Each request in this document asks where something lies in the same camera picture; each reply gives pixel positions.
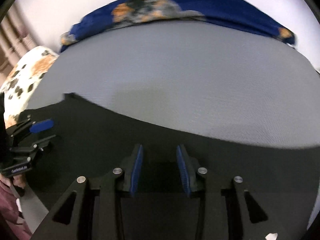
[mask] silver screw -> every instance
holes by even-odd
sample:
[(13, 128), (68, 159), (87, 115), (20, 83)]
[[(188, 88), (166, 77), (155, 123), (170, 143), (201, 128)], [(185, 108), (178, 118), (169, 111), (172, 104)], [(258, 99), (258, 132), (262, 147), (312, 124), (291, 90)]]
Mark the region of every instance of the silver screw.
[(242, 183), (242, 182), (243, 182), (243, 179), (242, 179), (240, 176), (235, 176), (235, 177), (234, 177), (234, 181), (235, 181), (236, 183)]
[(77, 178), (77, 182), (78, 182), (78, 183), (83, 183), (83, 182), (85, 182), (85, 176), (80, 176), (80, 177), (78, 177), (78, 178)]
[(198, 172), (200, 174), (206, 174), (208, 172), (208, 170), (206, 168), (201, 167), (201, 168), (198, 169)]
[(122, 169), (121, 168), (114, 168), (112, 172), (113, 172), (113, 174), (121, 174)]

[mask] blue tab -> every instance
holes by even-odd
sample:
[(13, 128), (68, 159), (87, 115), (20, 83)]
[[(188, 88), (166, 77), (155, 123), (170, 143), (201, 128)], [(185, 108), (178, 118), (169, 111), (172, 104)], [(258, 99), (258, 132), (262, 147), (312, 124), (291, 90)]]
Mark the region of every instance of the blue tab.
[(178, 162), (178, 167), (180, 171), (183, 190), (189, 197), (191, 195), (189, 174), (188, 174), (188, 170), (187, 170), (186, 163), (184, 161), (180, 146), (177, 147), (177, 162)]
[(130, 194), (132, 197), (134, 196), (134, 193), (138, 189), (138, 181), (139, 181), (139, 176), (141, 172), (142, 162), (143, 162), (143, 148), (142, 148), (142, 145), (140, 145), (138, 150), (138, 155), (134, 162), (132, 174), (131, 174)]
[(39, 133), (39, 132), (50, 129), (53, 126), (54, 126), (54, 122), (51, 119), (47, 119), (42, 122), (36, 122), (30, 127), (29, 131), (31, 133)]

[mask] finger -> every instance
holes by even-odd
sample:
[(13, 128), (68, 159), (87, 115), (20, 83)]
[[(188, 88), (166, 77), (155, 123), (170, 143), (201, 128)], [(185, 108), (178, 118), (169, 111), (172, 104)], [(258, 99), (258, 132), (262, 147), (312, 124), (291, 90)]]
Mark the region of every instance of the finger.
[(24, 188), (26, 186), (26, 178), (24, 174), (13, 176), (13, 185)]
[(1, 175), (1, 174), (0, 174), (0, 181), (1, 181), (3, 184), (7, 185), (8, 187), (10, 187), (10, 185), (11, 185), (10, 179), (4, 177), (4, 176)]

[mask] blue fabric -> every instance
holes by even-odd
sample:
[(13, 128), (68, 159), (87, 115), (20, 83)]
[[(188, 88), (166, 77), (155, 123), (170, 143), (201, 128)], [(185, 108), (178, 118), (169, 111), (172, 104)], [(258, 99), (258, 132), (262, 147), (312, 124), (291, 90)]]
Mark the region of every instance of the blue fabric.
[(244, 0), (117, 0), (87, 14), (61, 36), (61, 52), (98, 33), (154, 20), (189, 19), (294, 45), (293, 32)]

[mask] wall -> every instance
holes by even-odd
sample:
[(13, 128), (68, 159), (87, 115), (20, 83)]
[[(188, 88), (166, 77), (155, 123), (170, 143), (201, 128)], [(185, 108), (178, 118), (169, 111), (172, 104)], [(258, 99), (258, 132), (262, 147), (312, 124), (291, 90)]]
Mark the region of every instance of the wall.
[[(34, 37), (59, 50), (59, 36), (83, 16), (114, 0), (17, 0)], [(246, 0), (297, 35), (297, 49), (320, 69), (320, 25), (304, 0)]]
[(8, 60), (5, 58), (3, 50), (0, 48), (0, 87), (4, 83), (11, 70), (12, 67), (9, 64)]

